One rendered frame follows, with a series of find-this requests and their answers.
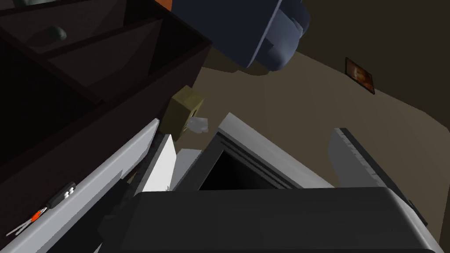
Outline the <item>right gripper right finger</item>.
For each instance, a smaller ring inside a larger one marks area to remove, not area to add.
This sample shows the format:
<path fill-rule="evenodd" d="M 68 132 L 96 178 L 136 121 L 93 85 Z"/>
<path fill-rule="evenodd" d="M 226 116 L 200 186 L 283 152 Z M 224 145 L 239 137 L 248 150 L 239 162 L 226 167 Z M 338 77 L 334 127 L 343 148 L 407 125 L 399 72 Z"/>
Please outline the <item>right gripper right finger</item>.
<path fill-rule="evenodd" d="M 328 156 L 341 187 L 388 187 L 395 183 L 346 128 L 334 128 Z"/>

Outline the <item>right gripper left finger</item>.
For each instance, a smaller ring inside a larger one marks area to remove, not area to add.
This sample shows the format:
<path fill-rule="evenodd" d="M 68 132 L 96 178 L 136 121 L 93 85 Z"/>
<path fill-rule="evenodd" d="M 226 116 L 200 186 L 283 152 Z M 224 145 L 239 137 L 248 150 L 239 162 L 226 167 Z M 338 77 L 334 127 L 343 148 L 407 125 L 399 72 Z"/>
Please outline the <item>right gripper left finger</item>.
<path fill-rule="evenodd" d="M 169 191 L 176 161 L 172 136 L 158 135 L 156 143 L 133 179 L 134 193 Z"/>

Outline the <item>small white crumpled object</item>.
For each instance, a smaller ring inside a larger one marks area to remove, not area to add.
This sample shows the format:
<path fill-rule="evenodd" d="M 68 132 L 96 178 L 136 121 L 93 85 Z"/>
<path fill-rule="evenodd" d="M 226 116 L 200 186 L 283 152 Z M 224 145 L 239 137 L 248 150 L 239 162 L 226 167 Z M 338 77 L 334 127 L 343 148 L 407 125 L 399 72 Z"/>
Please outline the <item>small white crumpled object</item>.
<path fill-rule="evenodd" d="M 208 119 L 191 117 L 187 123 L 187 128 L 194 133 L 206 133 L 208 132 Z"/>

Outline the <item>olive box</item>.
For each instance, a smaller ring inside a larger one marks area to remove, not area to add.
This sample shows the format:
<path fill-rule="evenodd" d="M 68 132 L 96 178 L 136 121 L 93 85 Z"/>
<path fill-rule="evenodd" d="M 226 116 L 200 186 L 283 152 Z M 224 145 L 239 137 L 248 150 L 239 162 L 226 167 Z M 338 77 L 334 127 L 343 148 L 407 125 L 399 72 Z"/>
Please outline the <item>olive box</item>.
<path fill-rule="evenodd" d="M 196 116 L 204 98 L 189 86 L 184 86 L 171 97 L 159 129 L 164 134 L 170 134 L 177 141 L 187 129 L 191 117 Z"/>

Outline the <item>white long board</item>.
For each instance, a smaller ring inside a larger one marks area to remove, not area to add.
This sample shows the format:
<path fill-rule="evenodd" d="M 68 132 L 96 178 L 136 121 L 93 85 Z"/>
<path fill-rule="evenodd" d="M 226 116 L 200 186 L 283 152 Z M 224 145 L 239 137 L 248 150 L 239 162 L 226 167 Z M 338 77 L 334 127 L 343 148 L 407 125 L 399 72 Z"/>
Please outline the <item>white long board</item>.
<path fill-rule="evenodd" d="M 139 131 L 75 188 L 73 194 L 22 231 L 0 253 L 46 253 L 147 155 L 158 119 Z"/>

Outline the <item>dark brown shelf unit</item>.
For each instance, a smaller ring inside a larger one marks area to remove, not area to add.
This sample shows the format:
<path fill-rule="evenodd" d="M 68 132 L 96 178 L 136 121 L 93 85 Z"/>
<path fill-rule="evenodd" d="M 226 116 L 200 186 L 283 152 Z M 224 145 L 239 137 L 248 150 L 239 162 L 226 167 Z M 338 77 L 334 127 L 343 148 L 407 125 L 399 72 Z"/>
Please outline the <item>dark brown shelf unit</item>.
<path fill-rule="evenodd" d="M 60 26 L 66 40 L 45 33 Z M 0 11 L 0 236 L 192 86 L 211 42 L 154 0 Z"/>

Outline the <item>black remote control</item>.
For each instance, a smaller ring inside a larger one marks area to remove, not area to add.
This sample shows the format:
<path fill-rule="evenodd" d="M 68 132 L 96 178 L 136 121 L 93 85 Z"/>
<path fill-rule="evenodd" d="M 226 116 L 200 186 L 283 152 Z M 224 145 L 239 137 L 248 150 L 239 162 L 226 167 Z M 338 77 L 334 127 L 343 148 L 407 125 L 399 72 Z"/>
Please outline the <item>black remote control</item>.
<path fill-rule="evenodd" d="M 64 187 L 62 187 L 50 200 L 46 203 L 46 208 L 53 209 L 55 208 L 61 201 L 68 198 L 75 190 L 76 183 L 70 182 Z"/>

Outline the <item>dark green round object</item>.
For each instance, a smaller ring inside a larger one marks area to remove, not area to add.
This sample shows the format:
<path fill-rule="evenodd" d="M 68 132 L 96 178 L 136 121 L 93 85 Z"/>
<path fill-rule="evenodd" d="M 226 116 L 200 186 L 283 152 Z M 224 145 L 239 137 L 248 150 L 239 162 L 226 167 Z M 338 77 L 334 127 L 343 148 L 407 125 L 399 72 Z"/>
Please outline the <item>dark green round object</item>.
<path fill-rule="evenodd" d="M 46 28 L 44 31 L 46 35 L 48 35 L 53 40 L 63 41 L 67 38 L 67 33 L 60 26 L 52 25 Z"/>

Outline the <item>framed picture on wall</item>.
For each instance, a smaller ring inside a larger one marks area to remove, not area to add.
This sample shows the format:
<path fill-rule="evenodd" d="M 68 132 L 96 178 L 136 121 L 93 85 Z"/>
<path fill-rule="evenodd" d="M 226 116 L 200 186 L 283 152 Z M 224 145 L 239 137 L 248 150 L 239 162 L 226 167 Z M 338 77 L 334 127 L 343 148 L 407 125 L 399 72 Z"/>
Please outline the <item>framed picture on wall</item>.
<path fill-rule="evenodd" d="M 372 75 L 348 57 L 345 57 L 344 73 L 364 89 L 368 90 L 371 94 L 375 94 Z"/>

